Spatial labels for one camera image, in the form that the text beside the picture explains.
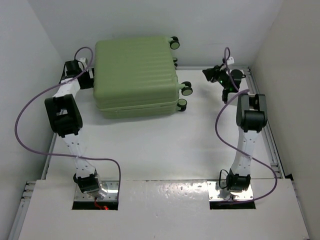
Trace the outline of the green suitcase blue lining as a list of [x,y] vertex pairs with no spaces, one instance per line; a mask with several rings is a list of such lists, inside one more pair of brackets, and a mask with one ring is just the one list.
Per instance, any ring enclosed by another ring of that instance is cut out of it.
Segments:
[[176,36],[100,40],[95,44],[93,97],[106,119],[140,118],[184,112],[189,81],[179,82]]

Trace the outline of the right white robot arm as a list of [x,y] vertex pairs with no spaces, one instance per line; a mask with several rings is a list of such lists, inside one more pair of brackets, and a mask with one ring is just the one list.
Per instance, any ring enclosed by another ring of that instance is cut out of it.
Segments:
[[250,94],[248,89],[240,90],[242,79],[246,75],[239,69],[227,72],[223,65],[202,70],[206,80],[219,83],[222,87],[222,101],[236,104],[236,125],[238,126],[238,143],[234,161],[227,172],[225,183],[220,189],[231,192],[246,191],[251,183],[251,161],[256,140],[268,121],[267,101],[264,94]]

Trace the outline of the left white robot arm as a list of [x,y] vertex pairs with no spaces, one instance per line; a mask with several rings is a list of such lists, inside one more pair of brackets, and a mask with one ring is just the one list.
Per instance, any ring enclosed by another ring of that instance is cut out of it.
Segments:
[[50,127],[67,145],[76,168],[73,181],[81,193],[97,198],[101,191],[101,182],[96,168],[84,155],[86,148],[83,143],[83,119],[76,104],[78,91],[93,86],[93,73],[88,69],[85,57],[65,62],[61,86],[57,92],[44,101]]

